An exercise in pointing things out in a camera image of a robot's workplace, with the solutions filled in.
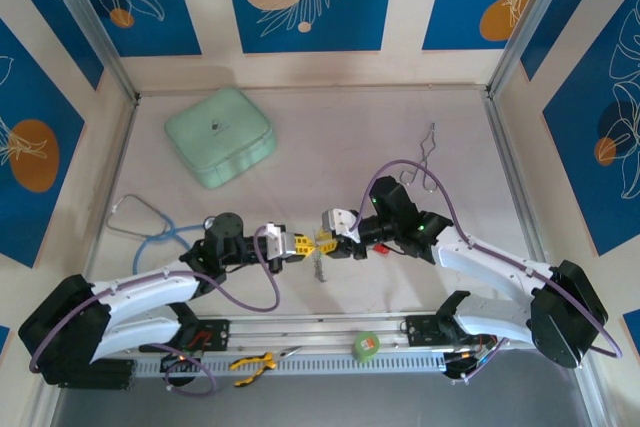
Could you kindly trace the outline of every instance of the tape roll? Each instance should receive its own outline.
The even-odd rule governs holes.
[[[380,350],[380,339],[373,332],[361,332],[353,343],[353,358],[369,362]]]

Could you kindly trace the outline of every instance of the metal rod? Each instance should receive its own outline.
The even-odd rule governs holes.
[[[502,53],[502,57],[498,61],[498,66],[487,84],[489,97],[494,98],[504,87],[511,72],[513,72],[513,69],[520,62],[522,53],[533,37],[551,1],[552,0],[529,0],[529,2],[527,2],[520,21],[516,24],[513,34]]]
[[[136,107],[129,113],[127,124],[125,127],[124,135],[122,136],[122,142],[120,145],[120,150],[118,151],[118,157],[116,159],[116,165],[113,169],[113,174],[109,179],[109,190],[107,195],[103,200],[103,205],[100,211],[100,218],[98,225],[98,232],[95,236],[95,239],[89,248],[89,254],[87,255],[87,261],[84,266],[84,276],[86,278],[91,278],[91,272],[93,270],[93,266],[95,264],[96,256],[98,255],[98,247],[100,246],[100,241],[102,240],[102,235],[104,234],[104,230],[106,228],[105,223],[107,220],[107,216],[111,211],[111,199],[113,198],[113,194],[118,185],[118,178],[120,177],[120,171],[122,170],[122,164],[124,163],[124,158],[127,153],[127,147],[129,146],[129,140],[131,140],[131,132],[133,131],[133,125],[135,123],[136,114],[138,112],[137,103]]]
[[[314,92],[323,92],[323,91],[331,91],[334,93],[352,93],[352,92],[362,92],[362,91],[372,91],[372,90],[384,90],[386,92],[389,91],[406,91],[406,90],[418,90],[418,91],[460,91],[460,90],[468,90],[468,91],[484,91],[486,90],[485,84],[471,84],[471,83],[447,83],[447,82],[428,82],[428,83],[396,83],[396,84],[350,84],[350,85],[297,85],[292,87],[290,85],[276,85],[269,87],[260,87],[260,86],[248,86],[248,85],[238,85],[238,87],[242,89],[250,89],[252,92],[268,94],[273,92],[287,92],[287,93],[296,93],[296,94],[307,94]],[[145,90],[141,92],[141,95],[144,97],[183,97],[184,95],[192,95],[192,96],[209,96],[213,94],[217,89],[189,89],[188,91],[184,90]]]
[[[100,62],[111,73],[116,84],[133,106],[138,99],[136,89],[129,78],[120,56],[104,25],[96,14],[89,0],[62,0],[80,27],[80,30],[100,59]]]
[[[537,261],[544,262],[545,255],[542,248],[542,241],[538,234],[533,210],[528,200],[528,196],[522,182],[522,176],[518,170],[517,163],[513,156],[513,150],[509,138],[507,137],[502,117],[500,116],[500,109],[496,105],[496,100],[491,99],[486,93],[483,96],[485,110],[487,112],[487,118],[489,119],[489,126],[493,133],[493,139],[498,149],[498,155],[502,168],[505,172],[507,184],[511,191],[511,197],[513,198],[513,204],[520,221],[520,227],[524,236],[529,256]]]

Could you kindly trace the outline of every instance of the table surface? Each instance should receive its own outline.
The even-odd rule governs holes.
[[[491,129],[477,90],[354,88],[342,90],[249,90],[270,118],[276,151],[247,172],[213,190],[201,187],[181,163],[164,132],[165,122],[203,96],[159,96],[141,100],[113,201],[136,194],[174,219],[201,224],[205,217],[235,212],[245,235],[268,221],[313,235],[321,214],[333,207],[359,208],[373,173],[386,162],[420,158],[420,141],[435,122],[436,149],[429,167],[444,183],[463,228],[487,242],[527,255]],[[389,169],[397,176],[401,167]],[[419,181],[407,188],[420,209],[446,216],[441,193]],[[373,213],[371,206],[366,213]],[[113,221],[152,232],[160,223],[130,200]],[[189,241],[201,232],[185,235]],[[90,266],[91,280],[131,275],[140,238],[105,229]],[[179,244],[152,245],[140,271],[173,261]],[[371,253],[365,261],[323,258],[326,282],[314,277],[311,259],[285,264],[276,277],[282,292],[277,314],[369,313],[436,310],[454,290],[492,297],[488,286],[455,271],[393,253]],[[229,276],[224,286],[257,306],[273,303],[259,266]],[[215,293],[190,302],[198,315],[244,314]]]

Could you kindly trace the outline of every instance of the purple cable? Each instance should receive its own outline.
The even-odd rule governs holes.
[[[167,369],[167,371],[165,372],[165,374],[164,374],[164,382],[165,382],[165,384],[167,384],[167,388],[169,389],[170,392],[175,392],[176,394],[184,395],[185,397],[208,397],[209,395],[212,395],[213,393],[215,393],[216,388],[217,388],[216,378],[214,377],[213,372],[211,372],[211,370],[209,370],[209,368],[207,368],[207,366],[203,365],[199,360],[194,359],[189,354],[181,352],[178,349],[174,349],[173,347],[169,347],[168,345],[164,345],[164,344],[149,344],[149,345],[151,347],[155,347],[156,349],[164,350],[165,352],[169,352],[169,353],[175,354],[175,355],[177,355],[179,357],[183,357],[185,360],[188,360],[193,365],[195,365],[200,370],[202,370],[207,375],[207,377],[209,377],[209,380],[211,381],[211,385],[209,387],[209,390],[207,390],[206,392],[187,392],[186,390],[182,390],[182,389],[179,389],[179,388],[171,385],[169,383],[169,374],[171,372],[173,372],[173,370],[175,370],[175,367],[178,365],[178,363],[176,362],[171,367],[169,367]]]
[[[273,274],[271,274],[271,272],[269,272],[269,266],[267,265],[267,263],[265,262],[264,258],[262,257],[262,254],[260,253],[260,249],[259,249],[259,245],[258,245],[258,235],[262,232],[262,230],[264,229],[264,226],[259,227],[258,230],[256,230],[256,234],[253,238],[253,246],[256,252],[256,257],[258,258],[258,262],[260,262],[260,265],[262,266],[262,268],[264,269],[265,273],[267,274],[267,278],[269,279],[269,282],[271,283],[271,285],[273,286],[273,290],[275,292],[276,295],[276,301],[274,303],[273,306],[271,307],[254,307],[248,304],[245,304],[244,302],[237,300],[235,297],[231,296],[231,294],[229,294],[226,290],[224,290],[220,284],[218,284],[215,280],[213,280],[211,277],[201,274],[199,272],[193,272],[193,271],[169,271],[169,272],[159,272],[157,274],[153,274],[153,275],[148,275],[139,279],[133,279],[133,280],[129,280],[127,282],[123,282],[121,284],[118,284],[116,287],[117,291],[120,290],[126,290],[128,288],[132,288],[135,287],[137,285],[141,285],[147,282],[150,282],[152,280],[156,280],[156,279],[160,279],[160,278],[169,278],[169,277],[195,277],[198,279],[202,279],[205,282],[210,283],[211,285],[213,285],[218,291],[220,291],[220,293],[222,295],[224,295],[227,299],[229,299],[231,302],[233,302],[234,304],[245,308],[247,310],[252,310],[254,312],[271,312],[275,309],[278,308],[278,306],[280,305],[280,290],[278,289],[278,285],[275,282],[275,279],[273,278]],[[33,353],[33,356],[31,357],[31,362],[29,362],[29,370],[31,372],[33,372],[34,374],[40,373],[40,370],[38,369],[38,360],[40,359],[40,357],[42,356],[42,353],[44,352],[44,350],[49,346],[49,344],[51,343],[51,341],[54,339],[54,337],[56,335],[58,335],[58,333],[76,316],[78,315],[80,312],[82,312],[84,309],[86,309],[89,305],[91,305],[94,302],[99,301],[100,299],[111,295],[112,294],[112,290],[111,289],[107,289],[104,290],[102,292],[99,292],[97,294],[95,294],[94,296],[86,299],[85,301],[81,302],[80,304],[78,304],[75,308],[73,308],[67,315],[65,315],[50,331],[49,333],[45,336],[45,338],[42,340],[42,342],[40,343],[40,345],[36,348],[35,352]],[[164,350],[168,350],[169,352],[173,352],[173,353],[177,353],[177,355],[182,355],[185,359],[189,360],[189,362],[191,362],[192,364],[194,364],[196,367],[202,369],[207,376],[212,380],[212,388],[209,392],[207,392],[206,394],[191,394],[188,392],[184,392],[184,391],[180,391],[177,389],[174,389],[176,392],[178,393],[182,393],[184,395],[195,395],[198,397],[201,397],[203,395],[209,395],[210,393],[212,393],[215,390],[215,380],[213,378],[213,374],[211,374],[211,372],[206,369],[200,362],[198,362],[196,359],[193,359],[192,357],[188,356],[187,354],[180,352],[178,350],[172,349],[171,347],[165,347]]]
[[[446,189],[442,185],[442,182],[440,182],[440,180],[429,169],[427,169],[423,165],[421,165],[421,164],[419,164],[417,162],[413,162],[411,160],[392,160],[391,162],[388,162],[385,165],[383,165],[382,167],[380,167],[376,171],[376,173],[373,174],[373,177],[371,178],[371,181],[369,182],[369,185],[367,185],[367,188],[366,188],[366,190],[364,192],[364,196],[362,197],[362,202],[360,203],[360,210],[358,212],[358,217],[356,218],[355,224],[353,225],[353,227],[351,227],[351,229],[349,229],[351,232],[356,230],[358,228],[358,225],[360,225],[360,222],[362,221],[364,207],[365,207],[367,198],[369,197],[369,194],[371,193],[371,189],[373,188],[373,184],[375,183],[375,181],[389,167],[392,167],[392,166],[398,165],[398,164],[411,165],[411,166],[415,167],[416,169],[419,169],[422,172],[424,172],[426,175],[428,175],[435,182],[435,184],[440,189],[440,192],[442,192],[442,196],[444,197],[444,201],[447,204],[447,208],[449,209],[449,212],[451,213],[451,219],[453,220],[453,225],[455,226],[455,229],[458,232],[458,235],[460,236],[460,238],[469,247],[471,247],[473,249],[476,249],[476,250],[479,250],[480,252],[483,252],[483,253],[485,253],[487,255],[490,255],[495,259],[498,259],[498,260],[501,260],[503,262],[506,262],[507,264],[517,268],[518,270],[520,270],[522,272],[527,272],[527,268],[524,265],[520,264],[519,262],[516,262],[516,261],[514,261],[514,260],[512,260],[512,259],[510,259],[510,258],[508,258],[508,257],[506,257],[504,255],[502,255],[499,252],[495,252],[495,251],[493,251],[491,249],[488,249],[486,247],[483,247],[481,245],[478,245],[478,244],[475,244],[475,243],[471,243],[471,241],[469,240],[469,237],[467,237],[466,234],[464,233],[464,231],[462,230],[462,227],[460,225],[460,221],[458,220],[458,216],[457,216],[456,211],[455,211],[455,209],[453,207],[453,203],[451,202],[451,198],[449,197],[449,194],[447,193]],[[587,321],[589,321],[589,323],[591,325],[593,325],[593,327],[598,331],[598,333],[600,333],[605,338],[605,340],[609,343],[609,345],[613,349],[613,352],[609,351],[609,350],[601,349],[600,347],[591,347],[591,350],[593,350],[594,352],[598,352],[600,354],[609,356],[609,357],[615,357],[617,359],[622,357],[622,350],[620,350],[620,347],[618,346],[616,341],[613,339],[613,337],[611,337],[609,332],[607,332],[605,330],[604,326],[600,322],[598,322],[598,319],[596,319],[591,314],[591,312],[589,312],[578,300],[576,300],[575,297],[573,297],[563,287],[561,287],[560,285],[558,285],[557,283],[555,283],[551,279],[546,278],[544,275],[540,274],[539,272],[536,272],[534,270],[534,271],[532,271],[532,275],[533,275],[534,278],[540,280],[541,282],[544,282],[546,285],[548,285],[549,287],[554,289],[556,292],[558,292],[560,295],[562,295],[562,297],[564,297],[571,305],[573,305],[578,310],[578,312],[580,312],[580,314],[582,316],[584,316],[584,318],[587,319]]]

